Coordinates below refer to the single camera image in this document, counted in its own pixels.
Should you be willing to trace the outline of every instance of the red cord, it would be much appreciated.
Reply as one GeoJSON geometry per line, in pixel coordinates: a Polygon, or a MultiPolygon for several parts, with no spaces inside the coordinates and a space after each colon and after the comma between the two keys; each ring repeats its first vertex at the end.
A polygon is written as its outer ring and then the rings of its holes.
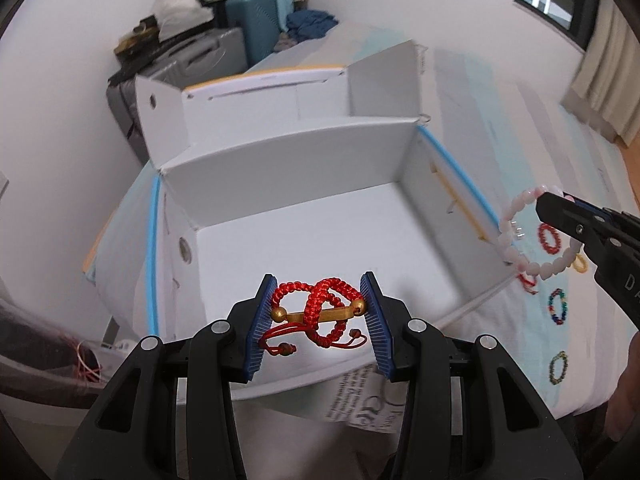
{"type": "Polygon", "coordinates": [[[351,340],[348,343],[337,342],[347,328],[346,321],[336,321],[334,329],[326,336],[322,336],[318,333],[318,319],[320,317],[322,305],[325,302],[328,301],[334,308],[344,308],[342,300],[335,294],[330,293],[329,289],[335,290],[349,301],[362,299],[362,295],[359,291],[338,278],[327,278],[317,282],[314,286],[301,282],[281,283],[278,288],[276,288],[273,293],[273,297],[271,298],[271,309],[273,310],[280,306],[282,298],[290,292],[295,292],[297,290],[309,292],[309,297],[306,300],[303,322],[288,322],[267,330],[267,332],[265,332],[258,341],[260,348],[266,350],[271,355],[291,355],[296,351],[295,345],[280,343],[278,346],[269,346],[267,340],[273,337],[293,334],[296,332],[304,332],[311,341],[322,348],[334,347],[352,349],[364,345],[364,343],[367,342],[367,337],[362,335],[362,332],[357,328],[354,328],[349,332],[351,340]],[[362,339],[362,341],[352,346],[352,343],[356,341],[356,339],[362,339]]]}
{"type": "Polygon", "coordinates": [[[562,241],[560,240],[558,231],[555,227],[551,227],[548,224],[540,224],[540,227],[538,227],[538,240],[547,254],[558,254],[562,248],[562,241]],[[549,231],[551,233],[554,238],[555,245],[552,246],[546,241],[545,231],[549,231]]]}
{"type": "Polygon", "coordinates": [[[533,277],[533,281],[531,281],[531,280],[528,280],[527,277],[524,274],[520,273],[520,274],[518,274],[518,279],[520,280],[520,283],[522,283],[522,287],[524,288],[524,290],[526,292],[528,292],[531,295],[535,295],[535,294],[538,293],[537,290],[533,290],[533,288],[532,288],[532,287],[534,287],[534,286],[536,286],[538,284],[538,277],[537,276],[534,276],[533,277]]]}

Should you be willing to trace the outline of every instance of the wall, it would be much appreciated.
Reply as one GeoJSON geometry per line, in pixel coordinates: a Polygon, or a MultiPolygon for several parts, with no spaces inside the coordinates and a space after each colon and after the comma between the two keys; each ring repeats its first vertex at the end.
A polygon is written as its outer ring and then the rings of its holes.
{"type": "Polygon", "coordinates": [[[25,0],[0,40],[0,284],[85,338],[109,315],[82,261],[140,170],[104,97],[112,49],[153,1],[25,0]]]}
{"type": "Polygon", "coordinates": [[[582,59],[561,33],[513,0],[310,0],[310,6],[395,28],[432,48],[470,52],[558,101],[582,59]]]}

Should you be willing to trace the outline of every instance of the white box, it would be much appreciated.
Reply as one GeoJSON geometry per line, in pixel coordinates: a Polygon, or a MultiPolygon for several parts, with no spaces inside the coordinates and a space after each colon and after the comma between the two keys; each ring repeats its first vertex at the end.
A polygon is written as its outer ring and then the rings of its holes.
{"type": "MultiPolygon", "coordinates": [[[[357,287],[372,270],[386,295],[437,326],[513,276],[492,244],[495,215],[417,124],[412,42],[346,68],[248,74],[184,91],[139,77],[136,87],[162,176],[148,307],[164,340],[225,318],[267,273],[311,284],[337,276],[357,287]]],[[[305,300],[287,296],[283,306],[300,311],[305,300]]],[[[364,318],[349,327],[366,333],[364,318]]],[[[298,352],[265,355],[236,398],[373,361],[369,345],[321,349],[303,334],[289,339],[298,352]]]]}

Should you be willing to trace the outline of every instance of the gold bead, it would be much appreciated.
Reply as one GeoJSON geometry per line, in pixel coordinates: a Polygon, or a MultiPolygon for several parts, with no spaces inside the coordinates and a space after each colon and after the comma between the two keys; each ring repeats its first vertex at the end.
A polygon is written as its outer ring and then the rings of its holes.
{"type": "Polygon", "coordinates": [[[363,316],[367,311],[367,303],[362,298],[351,301],[349,307],[353,310],[354,316],[363,316]]]}
{"type": "Polygon", "coordinates": [[[284,310],[284,307],[282,306],[272,308],[271,319],[273,319],[276,323],[282,323],[283,321],[287,320],[287,311],[284,310]]]}

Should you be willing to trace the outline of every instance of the window frame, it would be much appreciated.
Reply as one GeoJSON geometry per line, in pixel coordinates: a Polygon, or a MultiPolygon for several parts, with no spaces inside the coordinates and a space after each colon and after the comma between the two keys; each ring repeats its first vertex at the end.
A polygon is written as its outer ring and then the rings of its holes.
{"type": "Polygon", "coordinates": [[[529,2],[526,2],[525,0],[514,1],[529,12],[533,12],[547,23],[553,25],[581,49],[586,50],[589,46],[589,41],[591,40],[596,24],[600,0],[575,0],[574,13],[572,14],[569,29],[564,28],[561,23],[556,22],[556,20],[548,14],[545,14],[529,2]]]}

